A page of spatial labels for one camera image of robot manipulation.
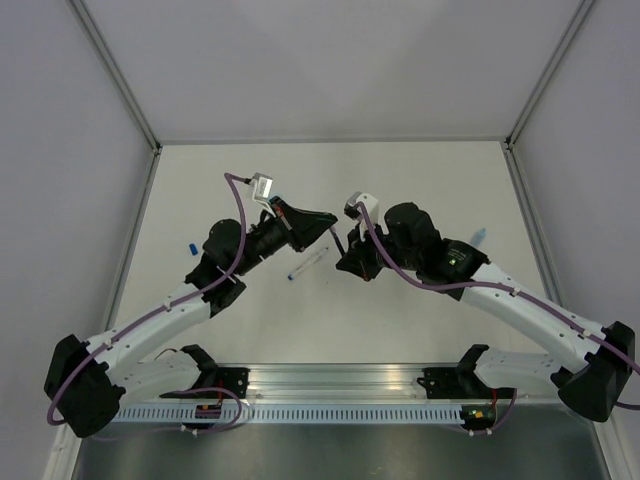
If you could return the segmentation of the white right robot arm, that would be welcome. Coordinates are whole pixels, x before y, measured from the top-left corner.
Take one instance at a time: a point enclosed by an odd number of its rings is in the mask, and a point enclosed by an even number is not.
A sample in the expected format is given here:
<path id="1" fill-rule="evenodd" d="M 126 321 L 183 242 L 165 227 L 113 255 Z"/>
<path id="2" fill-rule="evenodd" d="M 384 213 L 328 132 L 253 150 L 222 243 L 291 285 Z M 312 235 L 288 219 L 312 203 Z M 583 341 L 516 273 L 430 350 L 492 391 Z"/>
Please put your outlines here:
<path id="1" fill-rule="evenodd" d="M 409 285 L 444 294 L 484 311 L 542 348 L 540 354 L 501 352 L 474 345 L 459 361 L 457 388 L 476 397 L 487 389 L 557 395 L 574 413 L 606 422 L 637 373 L 635 332 L 615 321 L 604 326 L 536 295 L 486 254 L 444 238 L 428 213 L 412 202 L 390 208 L 375 223 L 378 202 L 357 192 L 345 204 L 355 221 L 348 248 L 336 267 L 365 281 L 384 269 Z"/>

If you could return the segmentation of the white marker pen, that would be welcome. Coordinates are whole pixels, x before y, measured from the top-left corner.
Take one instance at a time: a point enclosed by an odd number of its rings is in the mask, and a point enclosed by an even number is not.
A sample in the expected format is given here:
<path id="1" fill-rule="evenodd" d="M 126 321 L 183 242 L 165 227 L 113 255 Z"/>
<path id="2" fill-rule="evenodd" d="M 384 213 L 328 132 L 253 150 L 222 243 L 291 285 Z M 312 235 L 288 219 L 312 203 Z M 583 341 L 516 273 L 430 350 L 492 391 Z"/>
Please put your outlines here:
<path id="1" fill-rule="evenodd" d="M 301 274 L 303 274 L 305 271 L 307 271 L 309 268 L 311 268 L 317 262 L 322 260 L 325 257 L 325 255 L 328 253 L 328 251 L 329 251 L 328 247 L 323 247 L 320 250 L 318 250 L 317 252 L 313 253 L 309 258 L 304 260 L 299 266 L 297 266 L 296 268 L 294 268 L 291 272 L 289 272 L 287 274 L 287 280 L 288 281 L 294 281 Z"/>

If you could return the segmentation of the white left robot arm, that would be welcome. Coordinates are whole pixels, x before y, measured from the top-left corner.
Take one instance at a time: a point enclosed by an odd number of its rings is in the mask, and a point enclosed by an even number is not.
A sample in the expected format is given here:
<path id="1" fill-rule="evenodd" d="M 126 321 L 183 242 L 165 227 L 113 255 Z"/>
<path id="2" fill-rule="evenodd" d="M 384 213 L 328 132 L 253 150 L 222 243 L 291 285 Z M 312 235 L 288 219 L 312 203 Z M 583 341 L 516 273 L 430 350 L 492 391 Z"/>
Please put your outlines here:
<path id="1" fill-rule="evenodd" d="M 241 276 L 285 246 L 305 251 L 337 221 L 332 213 L 297 209 L 278 196 L 269 204 L 254 225 L 216 222 L 199 263 L 161 306 L 85 341 L 68 335 L 57 343 L 44 391 L 76 437 L 97 434 L 132 403 L 176 391 L 197 398 L 215 391 L 215 361 L 196 345 L 164 360 L 146 357 L 230 307 L 246 288 Z"/>

